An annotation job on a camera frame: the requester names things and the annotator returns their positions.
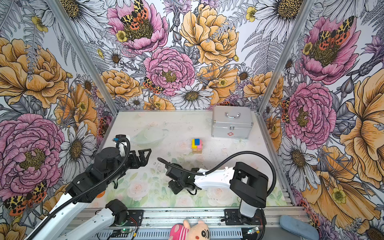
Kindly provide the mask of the natural wood block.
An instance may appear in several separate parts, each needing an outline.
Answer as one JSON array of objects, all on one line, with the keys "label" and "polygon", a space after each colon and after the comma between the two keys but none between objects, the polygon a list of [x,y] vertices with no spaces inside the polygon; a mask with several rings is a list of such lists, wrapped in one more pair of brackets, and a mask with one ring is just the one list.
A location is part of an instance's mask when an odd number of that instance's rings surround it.
[{"label": "natural wood block", "polygon": [[194,154],[201,154],[202,151],[203,151],[202,148],[192,148],[192,152],[193,152]]}]

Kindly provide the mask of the yellow wood block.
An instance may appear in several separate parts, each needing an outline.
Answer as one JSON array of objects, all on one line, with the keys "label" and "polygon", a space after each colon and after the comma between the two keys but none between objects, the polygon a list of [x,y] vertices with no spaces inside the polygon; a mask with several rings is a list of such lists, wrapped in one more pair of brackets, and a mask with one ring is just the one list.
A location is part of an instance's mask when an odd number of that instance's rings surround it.
[{"label": "yellow wood block", "polygon": [[192,140],[192,149],[197,149],[196,140]]}]

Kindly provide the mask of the pink wood block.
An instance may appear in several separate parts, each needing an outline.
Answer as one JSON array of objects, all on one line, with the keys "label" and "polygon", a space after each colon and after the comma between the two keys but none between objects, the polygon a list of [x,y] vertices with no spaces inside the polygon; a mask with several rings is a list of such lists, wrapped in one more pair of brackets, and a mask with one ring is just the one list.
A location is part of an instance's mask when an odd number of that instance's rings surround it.
[{"label": "pink wood block", "polygon": [[197,146],[197,148],[203,148],[203,144],[202,144],[202,141],[200,140],[200,145]]}]

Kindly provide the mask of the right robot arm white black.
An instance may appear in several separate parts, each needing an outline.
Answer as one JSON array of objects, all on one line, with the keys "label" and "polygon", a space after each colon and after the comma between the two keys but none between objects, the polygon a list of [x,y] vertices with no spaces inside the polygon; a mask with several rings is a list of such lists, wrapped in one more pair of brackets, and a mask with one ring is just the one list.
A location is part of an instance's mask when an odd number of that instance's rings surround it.
[{"label": "right robot arm white black", "polygon": [[171,180],[169,188],[177,195],[182,190],[196,194],[199,190],[224,188],[240,198],[237,216],[226,214],[228,225],[260,225],[257,212],[265,208],[268,197],[269,178],[251,166],[237,162],[233,168],[207,170],[195,168],[190,171],[174,163],[166,164],[166,176]]}]

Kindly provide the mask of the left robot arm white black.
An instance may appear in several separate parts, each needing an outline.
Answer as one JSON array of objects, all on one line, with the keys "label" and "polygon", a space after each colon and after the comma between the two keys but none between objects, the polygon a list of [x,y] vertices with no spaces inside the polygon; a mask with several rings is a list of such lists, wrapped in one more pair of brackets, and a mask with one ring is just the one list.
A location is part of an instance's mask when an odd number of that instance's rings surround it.
[{"label": "left robot arm white black", "polygon": [[151,149],[128,151],[121,156],[119,148],[108,147],[96,154],[95,162],[74,178],[58,203],[37,227],[28,240],[55,240],[71,221],[85,209],[113,181],[123,177],[127,170],[145,167]]}]

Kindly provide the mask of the pink plush pig toy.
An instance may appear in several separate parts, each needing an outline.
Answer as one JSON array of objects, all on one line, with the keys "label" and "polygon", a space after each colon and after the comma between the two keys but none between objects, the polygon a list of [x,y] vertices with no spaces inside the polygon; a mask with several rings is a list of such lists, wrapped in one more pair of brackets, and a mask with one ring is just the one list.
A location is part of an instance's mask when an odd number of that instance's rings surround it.
[{"label": "pink plush pig toy", "polygon": [[208,225],[198,220],[198,223],[191,226],[188,220],[184,220],[182,224],[176,224],[171,228],[168,240],[210,240],[211,231]]}]

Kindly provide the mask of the silver aluminium case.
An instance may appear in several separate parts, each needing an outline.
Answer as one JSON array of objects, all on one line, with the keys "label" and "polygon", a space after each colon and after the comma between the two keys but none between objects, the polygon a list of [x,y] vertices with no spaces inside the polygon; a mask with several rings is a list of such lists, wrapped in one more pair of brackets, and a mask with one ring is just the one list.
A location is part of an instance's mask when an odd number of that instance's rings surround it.
[{"label": "silver aluminium case", "polygon": [[252,111],[249,108],[213,107],[213,138],[248,139],[253,125]]}]

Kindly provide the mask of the blue grey cushion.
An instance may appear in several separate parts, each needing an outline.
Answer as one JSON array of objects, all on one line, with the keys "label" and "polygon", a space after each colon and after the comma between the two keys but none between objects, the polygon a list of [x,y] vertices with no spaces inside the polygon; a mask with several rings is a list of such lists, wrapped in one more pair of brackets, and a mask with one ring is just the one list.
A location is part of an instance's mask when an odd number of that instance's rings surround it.
[{"label": "blue grey cushion", "polygon": [[292,218],[290,216],[283,215],[280,217],[280,226],[297,236],[300,236],[306,240],[319,240],[320,236],[315,227],[310,224],[304,223],[300,220]]}]

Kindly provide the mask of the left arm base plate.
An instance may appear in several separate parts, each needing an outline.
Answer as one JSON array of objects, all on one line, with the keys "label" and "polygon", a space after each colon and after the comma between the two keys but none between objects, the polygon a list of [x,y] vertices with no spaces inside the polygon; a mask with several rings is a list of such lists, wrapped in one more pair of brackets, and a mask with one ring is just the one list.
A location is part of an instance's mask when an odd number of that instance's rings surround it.
[{"label": "left arm base plate", "polygon": [[144,210],[127,210],[122,213],[118,226],[140,227],[143,221]]}]

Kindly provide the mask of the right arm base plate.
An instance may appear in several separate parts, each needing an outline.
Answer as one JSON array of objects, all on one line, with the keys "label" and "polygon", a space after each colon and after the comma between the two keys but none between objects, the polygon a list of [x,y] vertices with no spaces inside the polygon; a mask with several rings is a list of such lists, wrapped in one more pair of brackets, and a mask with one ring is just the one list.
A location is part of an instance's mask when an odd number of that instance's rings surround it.
[{"label": "right arm base plate", "polygon": [[225,222],[227,226],[263,226],[267,223],[264,211],[261,209],[257,209],[252,218],[241,215],[239,209],[225,209],[224,213],[225,217],[221,221]]}]

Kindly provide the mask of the aluminium front rail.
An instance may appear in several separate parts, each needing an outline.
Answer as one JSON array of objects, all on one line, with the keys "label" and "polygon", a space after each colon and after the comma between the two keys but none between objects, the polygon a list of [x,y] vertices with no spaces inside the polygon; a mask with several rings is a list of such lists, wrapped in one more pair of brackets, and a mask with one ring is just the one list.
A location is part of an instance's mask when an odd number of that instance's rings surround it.
[{"label": "aluminium front rail", "polygon": [[106,226],[103,222],[87,221],[99,214],[99,209],[86,208],[81,211],[58,236],[59,240],[167,240],[171,228],[188,220],[193,226],[204,221],[213,240],[246,239],[252,225],[230,225],[228,208],[144,208],[137,218],[139,226],[126,223],[124,226]]}]

